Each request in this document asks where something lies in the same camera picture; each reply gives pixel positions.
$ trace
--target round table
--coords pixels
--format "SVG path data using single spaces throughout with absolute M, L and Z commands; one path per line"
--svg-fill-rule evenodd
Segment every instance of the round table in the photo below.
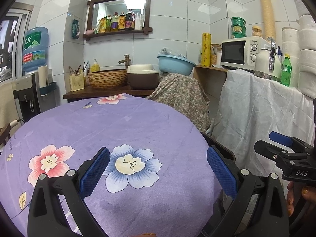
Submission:
M 110 237 L 199 234 L 221 190 L 206 160 L 206 141 L 173 108 L 120 94 L 56 107 L 11 137 L 0 156 L 0 201 L 25 236 L 38 176 L 78 169 L 102 146 L 111 160 L 84 201 Z M 60 199 L 71 229 L 79 233 Z

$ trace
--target pink flower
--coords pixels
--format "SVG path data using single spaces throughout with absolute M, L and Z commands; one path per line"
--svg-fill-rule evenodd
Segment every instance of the pink flower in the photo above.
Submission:
M 69 159 L 75 150 L 71 146 L 63 146 L 56 150 L 55 145 L 48 145 L 41 150 L 40 156 L 35 156 L 30 160 L 28 167 L 33 171 L 29 174 L 27 180 L 35 187 L 40 174 L 47 174 L 48 177 L 63 176 L 69 166 L 64 163 Z
M 105 103 L 109 103 L 109 104 L 118 104 L 118 102 L 120 100 L 125 100 L 127 97 L 123 96 L 124 94 L 118 94 L 118 95 L 113 95 L 113 96 L 109 96 L 109 97 L 105 97 L 105 98 L 101 98 L 97 101 L 97 104 L 105 104 Z

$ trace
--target bronze faucet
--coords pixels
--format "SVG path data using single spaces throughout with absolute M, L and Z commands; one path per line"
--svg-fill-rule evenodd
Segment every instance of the bronze faucet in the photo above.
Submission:
M 129 54 L 125 54 L 125 60 L 119 61 L 118 63 L 124 63 L 125 62 L 125 68 L 127 69 L 127 67 L 130 65 L 130 55 Z

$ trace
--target blue flower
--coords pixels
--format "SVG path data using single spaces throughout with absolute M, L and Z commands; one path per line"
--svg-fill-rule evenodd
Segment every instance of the blue flower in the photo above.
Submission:
M 115 147 L 103 173 L 108 175 L 106 189 L 115 193 L 124 190 L 128 184 L 135 189 L 153 186 L 159 179 L 156 172 L 162 167 L 159 159 L 153 159 L 153 156 L 150 149 L 135 151 L 127 144 Z

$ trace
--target human hand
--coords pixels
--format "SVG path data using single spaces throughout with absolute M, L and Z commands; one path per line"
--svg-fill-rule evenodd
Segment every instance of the human hand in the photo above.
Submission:
M 286 195 L 287 199 L 287 209 L 289 216 L 291 216 L 294 212 L 294 190 L 293 190 L 294 183 L 290 182 L 287 189 L 288 194 Z M 316 203 L 316 188 L 310 186 L 304 186 L 301 192 L 304 199 L 310 201 L 311 203 Z

